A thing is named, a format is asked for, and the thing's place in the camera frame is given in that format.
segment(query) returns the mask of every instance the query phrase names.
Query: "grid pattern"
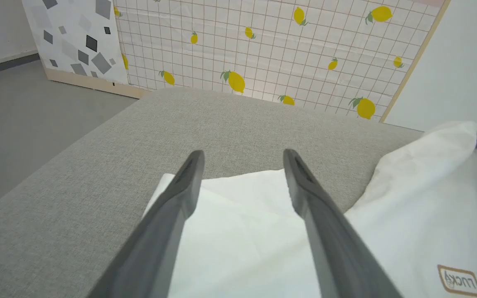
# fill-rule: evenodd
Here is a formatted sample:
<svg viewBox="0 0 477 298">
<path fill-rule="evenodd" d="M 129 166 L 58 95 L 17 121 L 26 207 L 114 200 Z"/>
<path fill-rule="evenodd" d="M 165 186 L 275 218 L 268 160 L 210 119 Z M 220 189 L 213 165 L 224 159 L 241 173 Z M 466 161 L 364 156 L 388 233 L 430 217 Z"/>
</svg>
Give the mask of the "grid pattern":
<svg viewBox="0 0 477 298">
<path fill-rule="evenodd" d="M 409 0 L 116 0 L 121 51 L 130 84 L 148 90 L 175 86 L 233 91 L 221 78 L 244 78 L 244 96 L 358 117 L 349 102 L 364 97 L 379 121 L 430 30 L 439 7 Z M 373 9 L 393 17 L 366 24 Z M 308 21 L 293 19 L 300 7 Z M 249 39 L 249 27 L 256 35 Z M 191 43 L 192 32 L 198 41 Z M 337 58 L 337 67 L 328 65 Z M 401 57 L 403 68 L 393 61 Z"/>
</svg>

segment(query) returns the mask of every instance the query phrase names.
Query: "white bag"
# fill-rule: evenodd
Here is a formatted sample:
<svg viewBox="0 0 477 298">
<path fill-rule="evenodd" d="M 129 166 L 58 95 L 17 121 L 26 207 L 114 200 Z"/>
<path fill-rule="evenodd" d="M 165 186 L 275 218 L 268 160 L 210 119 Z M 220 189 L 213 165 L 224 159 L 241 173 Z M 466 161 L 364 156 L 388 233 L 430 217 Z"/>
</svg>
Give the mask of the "white bag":
<svg viewBox="0 0 477 298">
<path fill-rule="evenodd" d="M 452 123 L 384 156 L 346 212 L 405 298 L 477 297 L 477 125 Z"/>
</svg>

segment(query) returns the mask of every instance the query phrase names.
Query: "green leaf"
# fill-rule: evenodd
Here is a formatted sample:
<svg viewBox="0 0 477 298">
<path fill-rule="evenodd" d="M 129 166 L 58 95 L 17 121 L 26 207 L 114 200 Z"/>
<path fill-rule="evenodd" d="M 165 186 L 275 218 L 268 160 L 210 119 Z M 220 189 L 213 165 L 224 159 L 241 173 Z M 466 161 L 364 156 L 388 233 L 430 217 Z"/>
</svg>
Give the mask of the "green leaf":
<svg viewBox="0 0 477 298">
<path fill-rule="evenodd" d="M 360 100 L 362 100 L 363 97 L 360 97 L 360 98 L 353 98 L 350 102 L 349 102 L 349 105 L 351 105 L 352 103 L 352 107 L 356 107 L 359 103 L 360 103 Z"/>
</svg>

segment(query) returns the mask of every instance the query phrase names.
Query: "lemon pattern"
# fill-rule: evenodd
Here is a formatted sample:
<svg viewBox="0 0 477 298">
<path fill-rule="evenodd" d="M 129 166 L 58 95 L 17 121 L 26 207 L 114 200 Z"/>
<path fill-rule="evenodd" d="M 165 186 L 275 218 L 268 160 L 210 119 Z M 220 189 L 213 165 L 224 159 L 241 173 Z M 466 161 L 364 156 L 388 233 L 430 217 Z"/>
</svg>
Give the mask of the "lemon pattern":
<svg viewBox="0 0 477 298">
<path fill-rule="evenodd" d="M 251 30 L 250 27 L 246 27 L 246 30 L 244 30 L 244 33 L 249 39 L 255 39 L 255 34 L 253 34 L 253 31 Z"/>
<path fill-rule="evenodd" d="M 353 108 L 358 106 L 356 112 L 358 112 L 358 115 L 362 118 L 371 119 L 371 116 L 375 113 L 375 104 L 367 98 L 353 98 L 349 102 L 349 105 L 351 105 L 351 103 Z"/>
<path fill-rule="evenodd" d="M 228 70 L 227 72 L 222 72 L 220 74 L 220 78 L 224 78 L 224 82 L 228 82 L 231 89 L 235 90 L 236 92 L 244 93 L 244 87 L 246 87 L 246 83 L 240 74 Z"/>
<path fill-rule="evenodd" d="M 125 63 L 125 68 L 128 69 L 128 59 L 123 53 L 121 53 L 121 55 L 123 56 L 123 62 Z"/>
<path fill-rule="evenodd" d="M 329 63 L 329 66 L 327 66 L 327 68 L 329 68 L 329 70 L 333 70 L 335 69 L 337 66 L 337 59 L 336 57 L 332 59 L 332 62 Z"/>
<path fill-rule="evenodd" d="M 377 22 L 386 22 L 392 16 L 393 14 L 391 13 L 391 10 L 389 7 L 380 6 L 369 12 L 369 14 L 366 17 L 366 24 L 367 22 L 373 23 L 373 20 Z"/>
<path fill-rule="evenodd" d="M 113 7 L 113 14 L 116 16 L 116 17 L 122 17 L 123 14 L 117 9 L 117 7 Z"/>
<path fill-rule="evenodd" d="M 305 19 L 305 12 L 298 6 L 294 11 L 294 21 L 300 26 L 305 26 L 308 22 Z"/>
<path fill-rule="evenodd" d="M 198 35 L 193 31 L 193 36 L 191 36 L 191 43 L 194 45 L 198 42 Z"/>
<path fill-rule="evenodd" d="M 291 106 L 295 106 L 296 103 L 294 102 L 294 99 L 291 98 L 290 96 L 279 96 L 279 101 L 284 103 L 284 104 L 289 104 Z"/>
<path fill-rule="evenodd" d="M 396 68 L 403 68 L 404 64 L 402 62 L 402 58 L 397 56 L 395 60 L 393 61 L 393 65 L 395 65 Z"/>
<path fill-rule="evenodd" d="M 159 75 L 161 75 L 161 77 L 163 79 L 165 79 L 165 82 L 169 83 L 170 85 L 174 86 L 174 77 L 169 73 L 169 72 L 165 72 L 165 70 L 161 70 L 159 72 Z"/>
</svg>

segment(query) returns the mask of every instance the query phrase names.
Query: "gray floor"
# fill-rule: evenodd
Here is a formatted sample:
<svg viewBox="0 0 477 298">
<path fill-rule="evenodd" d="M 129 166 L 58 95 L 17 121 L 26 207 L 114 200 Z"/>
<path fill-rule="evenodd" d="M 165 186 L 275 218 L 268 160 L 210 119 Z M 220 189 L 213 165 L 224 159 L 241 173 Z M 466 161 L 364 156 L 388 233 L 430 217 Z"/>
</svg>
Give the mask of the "gray floor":
<svg viewBox="0 0 477 298">
<path fill-rule="evenodd" d="M 134 102 L 49 81 L 39 61 L 0 72 L 0 198 Z"/>
</svg>

